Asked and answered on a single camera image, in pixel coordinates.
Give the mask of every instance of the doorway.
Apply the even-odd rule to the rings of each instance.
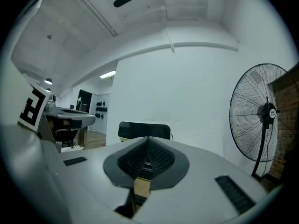
[[[81,102],[78,102],[76,106],[76,110],[80,110],[80,105],[85,104],[86,105],[86,110],[84,112],[89,113],[90,109],[90,102],[92,100],[93,94],[86,92],[84,90],[79,91],[78,99],[81,97]]]

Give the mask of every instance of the fan guard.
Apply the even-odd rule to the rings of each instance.
[[[283,121],[283,115],[285,112],[297,112],[298,107],[294,108],[287,102],[278,104],[274,96],[278,89],[275,81],[282,76],[290,74],[274,64],[259,64],[245,72],[233,92],[229,110],[230,129],[236,146],[250,160],[271,161],[277,148],[282,151],[281,139],[284,137],[279,134],[278,122],[284,125],[288,133],[292,133]],[[298,90],[291,76],[286,77],[286,80]],[[259,160],[261,143],[263,151]]]

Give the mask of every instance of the brick wall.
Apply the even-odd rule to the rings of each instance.
[[[299,65],[273,83],[278,110],[278,146],[269,171],[270,178],[281,180],[285,164],[296,145],[299,112]]]

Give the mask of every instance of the wooden floor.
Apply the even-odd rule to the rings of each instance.
[[[78,144],[78,134],[74,138],[74,142]],[[106,135],[97,131],[84,129],[84,149],[103,147],[106,145]]]

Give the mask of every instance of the ceiling pipe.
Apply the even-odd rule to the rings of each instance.
[[[165,7],[164,6],[161,6],[161,17],[162,17],[163,25],[164,25],[164,28],[165,28],[165,31],[166,31],[166,34],[167,34],[167,37],[169,40],[170,49],[171,49],[172,53],[176,53],[176,51],[174,49],[174,45],[171,40],[171,37],[170,37],[167,27],[166,27],[166,16],[165,16]]]
[[[100,26],[107,32],[108,35],[110,35],[111,37],[115,37],[117,36],[117,32],[114,30],[114,28],[111,26],[111,24],[106,20],[106,18],[91,4],[91,2],[89,0],[83,0],[84,2],[86,2],[86,5],[83,5],[82,2],[80,0],[76,0],[80,6],[82,6],[84,8],[84,10],[86,10],[95,20],[98,21],[98,23],[100,24]],[[87,6],[90,7],[91,10],[93,10],[94,13],[96,13],[96,15],[98,17],[96,17],[94,14],[92,14],[91,11],[89,11],[87,9]]]
[[[164,7],[164,8],[165,8],[165,10],[176,9],[176,8],[179,8],[179,9],[180,8],[203,9],[203,8],[205,8],[205,5],[204,6],[178,5],[178,6],[169,6],[169,7]],[[147,11],[144,11],[141,13],[133,13],[132,15],[127,16],[126,20],[131,20],[133,17],[136,18],[136,17],[143,16],[143,15],[146,15],[149,13],[154,13],[156,11],[161,11],[161,8],[155,8],[155,9],[147,10]],[[186,20],[186,19],[166,19],[165,18],[165,21],[182,21],[182,20]]]

